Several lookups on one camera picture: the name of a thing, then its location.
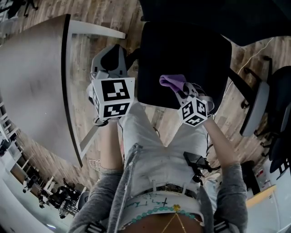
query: chair wheel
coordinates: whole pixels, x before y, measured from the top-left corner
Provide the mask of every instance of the chair wheel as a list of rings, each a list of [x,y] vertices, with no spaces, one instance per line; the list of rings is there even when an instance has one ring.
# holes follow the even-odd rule
[[[249,74],[250,73],[250,69],[249,68],[244,68],[244,73],[245,74]]]
[[[269,61],[269,60],[271,60],[271,58],[270,58],[269,56],[263,56],[263,59],[264,59],[265,61]]]

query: belt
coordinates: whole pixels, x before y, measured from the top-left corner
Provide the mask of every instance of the belt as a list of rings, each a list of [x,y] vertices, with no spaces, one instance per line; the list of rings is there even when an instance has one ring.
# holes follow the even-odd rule
[[[178,185],[169,184],[169,183],[167,183],[163,186],[156,187],[157,191],[169,191],[169,192],[177,192],[177,193],[183,193],[183,189],[184,188],[182,188]],[[154,191],[154,189],[150,188],[150,189],[143,191],[139,195],[146,194],[146,193],[153,192],[153,191]],[[196,193],[194,191],[189,190],[189,189],[186,189],[185,195],[190,197],[190,198],[195,198],[195,199],[197,197]]]

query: chair armrest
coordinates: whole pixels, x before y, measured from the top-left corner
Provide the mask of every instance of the chair armrest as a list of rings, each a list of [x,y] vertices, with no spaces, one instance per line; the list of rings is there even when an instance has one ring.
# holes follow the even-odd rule
[[[269,85],[262,81],[256,94],[255,101],[250,103],[249,111],[245,121],[241,127],[240,134],[242,136],[251,136],[260,124],[260,121],[265,113],[269,98]]]
[[[290,110],[291,110],[291,102],[288,104],[287,108],[285,109],[280,132],[283,132],[286,129],[286,126],[289,120]]]

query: white wall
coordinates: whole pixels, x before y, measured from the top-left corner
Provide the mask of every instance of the white wall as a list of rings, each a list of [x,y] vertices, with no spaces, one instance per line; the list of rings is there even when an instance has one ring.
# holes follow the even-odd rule
[[[280,173],[277,170],[270,174],[270,165],[271,161],[267,160],[263,165],[263,170],[267,180],[271,185],[275,184],[277,189],[270,198],[248,209],[247,233],[277,233],[291,223],[290,170],[288,169],[279,180],[276,180]]]
[[[0,161],[0,224],[10,233],[64,233],[67,232],[73,217],[69,214],[60,219],[58,210],[46,206],[39,208],[37,197],[23,193],[22,184],[7,170]],[[49,230],[46,224],[56,227]]]

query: wooden floor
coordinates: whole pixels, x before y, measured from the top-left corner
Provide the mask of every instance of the wooden floor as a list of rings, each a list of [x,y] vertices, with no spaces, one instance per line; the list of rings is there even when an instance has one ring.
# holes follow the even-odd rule
[[[27,29],[37,23],[65,13],[71,14],[72,19],[110,27],[127,34],[125,40],[117,40],[103,36],[76,35],[72,41],[71,57],[71,93],[75,106],[75,120],[78,137],[83,139],[92,126],[94,108],[86,98],[85,90],[90,79],[90,66],[92,58],[104,47],[119,43],[130,53],[140,45],[143,22],[140,21],[142,10],[138,0],[40,0],[36,2],[38,11],[30,10],[27,19],[20,19],[15,31]],[[231,68],[239,69],[266,45],[268,40],[259,41],[246,47],[239,47],[232,43]],[[258,56],[254,57],[246,67],[253,69],[260,77],[267,77],[267,62],[262,55],[273,58],[273,69],[291,65],[290,37],[274,38],[268,47]],[[137,77],[137,64],[130,69],[129,74]],[[250,85],[254,79],[250,75],[240,73],[241,77]],[[215,121],[232,142],[241,161],[254,160],[256,164],[262,163],[260,141],[256,137],[242,137],[239,130],[242,126],[247,110],[241,109],[243,97],[234,85],[226,92]],[[145,106],[145,111],[153,126],[161,135],[165,145],[168,145],[176,133],[180,122],[175,110],[163,107]],[[99,158],[98,140],[91,146],[83,158],[82,168],[74,167],[66,161],[48,152],[43,147],[20,133],[18,142],[23,146],[26,157],[30,157],[34,166],[39,168],[43,178],[55,176],[58,182],[65,177],[70,182],[79,182],[91,187],[98,179],[98,172],[88,164],[89,159]],[[213,149],[209,154],[209,161],[213,166],[218,164]]]

